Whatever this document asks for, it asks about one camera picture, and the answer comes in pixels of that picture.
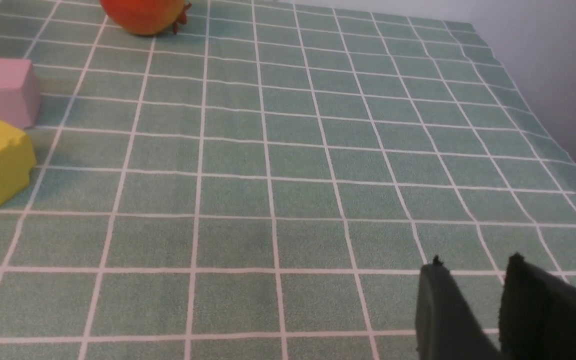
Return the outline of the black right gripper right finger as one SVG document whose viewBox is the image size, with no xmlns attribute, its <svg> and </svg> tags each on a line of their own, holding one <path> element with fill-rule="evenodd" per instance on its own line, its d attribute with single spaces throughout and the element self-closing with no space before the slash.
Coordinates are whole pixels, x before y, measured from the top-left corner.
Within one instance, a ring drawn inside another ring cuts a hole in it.
<svg viewBox="0 0 576 360">
<path fill-rule="evenodd" d="M 576 360 L 576 287 L 514 253 L 498 329 L 506 360 Z"/>
</svg>

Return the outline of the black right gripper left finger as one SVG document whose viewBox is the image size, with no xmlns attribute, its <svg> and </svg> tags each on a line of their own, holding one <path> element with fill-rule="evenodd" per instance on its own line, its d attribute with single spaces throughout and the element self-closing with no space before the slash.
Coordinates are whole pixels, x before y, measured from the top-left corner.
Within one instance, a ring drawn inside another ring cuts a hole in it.
<svg viewBox="0 0 576 360">
<path fill-rule="evenodd" d="M 420 360 L 503 358 L 438 255 L 420 269 L 414 328 Z"/>
</svg>

